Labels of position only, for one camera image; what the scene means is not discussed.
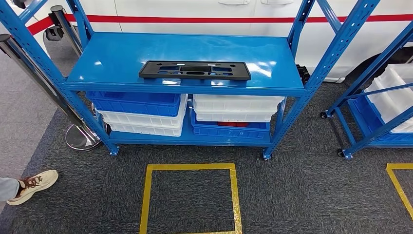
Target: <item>gray carpet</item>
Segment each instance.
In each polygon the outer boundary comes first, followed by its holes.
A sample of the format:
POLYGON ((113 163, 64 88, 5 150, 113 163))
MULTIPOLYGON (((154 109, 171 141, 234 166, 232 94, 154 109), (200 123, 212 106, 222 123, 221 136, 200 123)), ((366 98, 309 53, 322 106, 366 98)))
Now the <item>gray carpet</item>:
MULTIPOLYGON (((57 183, 18 207, 6 206, 1 234, 138 233, 147 164, 236 165, 244 234, 411 234, 413 222, 386 173, 411 149, 365 149, 352 160, 336 119, 318 117, 346 89, 326 83, 269 161, 260 148, 122 145, 77 153, 57 111, 24 176, 57 169, 57 183)), ((396 172, 413 201, 413 171, 396 172)), ((149 234, 234 230, 228 170, 154 171, 149 234)))

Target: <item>beige sneaker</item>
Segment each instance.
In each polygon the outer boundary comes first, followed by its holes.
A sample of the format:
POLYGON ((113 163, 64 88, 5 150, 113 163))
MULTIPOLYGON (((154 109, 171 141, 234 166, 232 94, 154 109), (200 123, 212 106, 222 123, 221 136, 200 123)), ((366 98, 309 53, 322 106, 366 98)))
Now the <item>beige sneaker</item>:
POLYGON ((29 200, 35 192, 45 190, 52 186, 58 177, 59 174, 56 170, 48 170, 35 175, 34 177, 19 180, 20 185, 24 189, 15 198, 6 201, 7 204, 11 206, 20 205, 29 200))

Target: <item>yellow floor marking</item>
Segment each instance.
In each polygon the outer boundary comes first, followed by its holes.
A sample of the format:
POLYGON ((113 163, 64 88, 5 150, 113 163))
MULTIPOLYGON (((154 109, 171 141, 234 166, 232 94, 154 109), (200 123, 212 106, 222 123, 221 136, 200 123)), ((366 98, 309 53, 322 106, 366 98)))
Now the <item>yellow floor marking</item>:
POLYGON ((231 181, 232 207, 234 212, 235 231, 195 234, 242 234, 240 200, 238 198, 237 173, 234 163, 205 163, 205 164, 148 164, 146 168, 145 187, 142 202, 140 234, 146 234, 148 230, 148 216, 150 203, 150 186, 152 184, 152 171, 176 171, 176 170, 229 170, 231 181))
POLYGON ((410 204, 409 200, 406 197, 406 194, 404 193, 403 189, 401 188, 401 185, 399 181, 396 178, 396 175, 394 174, 393 170, 408 170, 408 169, 413 169, 413 163, 387 163, 386 171, 390 176, 390 179, 393 182, 394 187, 396 188, 397 193, 399 194, 401 200, 403 201, 404 206, 406 207, 407 211, 410 214, 410 217, 413 220, 413 208, 412 205, 410 204))

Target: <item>red stripe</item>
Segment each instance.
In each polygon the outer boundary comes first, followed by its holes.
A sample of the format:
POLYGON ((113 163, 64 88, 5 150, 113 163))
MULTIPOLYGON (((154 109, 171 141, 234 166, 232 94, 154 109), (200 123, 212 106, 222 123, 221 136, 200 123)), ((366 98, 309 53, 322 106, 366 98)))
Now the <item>red stripe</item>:
MULTIPOLYGON (((66 14, 69 21, 75 21, 72 14, 66 14)), ((179 18, 179 17, 140 17, 140 16, 98 16, 88 15, 90 22, 98 23, 292 23, 294 17, 285 18, 179 18)), ((338 18, 344 22, 346 17, 338 18)), ((384 21, 411 21, 413 14, 404 15, 377 15, 370 16, 368 22, 384 22, 384 21)), ((326 23, 325 17, 309 17, 308 23, 326 23)), ((29 26, 32 34, 38 33, 41 30, 52 25, 51 20, 47 17, 41 21, 29 26)))
POLYGON ((53 25, 52 20, 49 17, 46 17, 42 20, 37 21, 36 23, 30 25, 29 27, 27 27, 30 31, 30 33, 32 33, 32 35, 35 35, 39 32, 41 32, 42 30, 50 27, 53 25))

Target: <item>blue metal shelf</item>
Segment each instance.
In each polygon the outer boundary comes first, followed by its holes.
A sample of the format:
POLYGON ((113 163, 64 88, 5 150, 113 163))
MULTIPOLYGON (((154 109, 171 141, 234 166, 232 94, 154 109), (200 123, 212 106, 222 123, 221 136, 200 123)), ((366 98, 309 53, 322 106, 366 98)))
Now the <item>blue metal shelf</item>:
POLYGON ((394 39, 392 43, 367 67, 364 72, 357 78, 355 82, 339 97, 330 109, 321 113, 321 117, 333 117, 334 113, 337 116, 344 127, 344 131, 350 140, 351 146, 347 149, 339 149, 338 154, 345 158, 353 158, 352 154, 363 149, 370 147, 377 148, 413 148, 413 133, 392 133, 391 130, 399 126, 406 120, 413 117, 413 106, 394 117, 387 123, 382 121, 381 116, 375 106, 371 109, 365 109, 360 111, 356 106, 356 101, 359 98, 366 98, 366 95, 377 94, 386 92, 389 90, 402 89, 411 87, 413 84, 405 84, 395 87, 389 87, 381 90, 375 90, 372 92, 360 92, 361 86, 370 79, 374 73, 382 67, 386 61, 397 51, 403 47, 413 36, 413 21, 411 21, 406 28, 400 32, 400 34, 394 39), (340 107, 348 105, 353 119, 358 125, 363 138, 356 141, 351 133, 346 120, 341 114, 340 107))
POLYGON ((270 132, 263 139, 248 139, 225 136, 195 135, 191 125, 190 108, 184 118, 180 137, 158 136, 138 133, 111 132, 110 139, 114 144, 154 144, 154 145, 214 145, 214 146, 261 146, 271 145, 270 132))
MULTIPOLYGON (((21 19, 5 0, 0 0, 0 21, 22 46, 39 69, 61 92, 65 100, 94 131, 111 155, 116 144, 181 144, 263 146, 263 158, 271 158, 301 111, 326 75, 343 54, 379 0, 358 0, 341 24, 327 1, 319 0, 336 35, 310 78, 301 80, 295 65, 300 34, 316 0, 303 0, 287 37, 213 36, 149 33, 94 32, 80 0, 66 0, 74 13, 83 49, 68 78, 64 78, 44 53, 21 19), (138 73, 148 60, 245 62, 251 80, 142 79, 138 73), (296 97, 284 114, 280 103, 274 133, 264 139, 243 139, 194 135, 185 117, 180 137, 113 132, 106 134, 99 121, 77 95, 81 91, 150 92, 176 94, 222 94, 296 97)), ((77 39, 66 35, 75 45, 77 39)))
POLYGON ((286 38, 94 33, 64 83, 72 90, 279 95, 305 92, 286 38), (148 60, 243 61, 251 80, 143 79, 148 60))

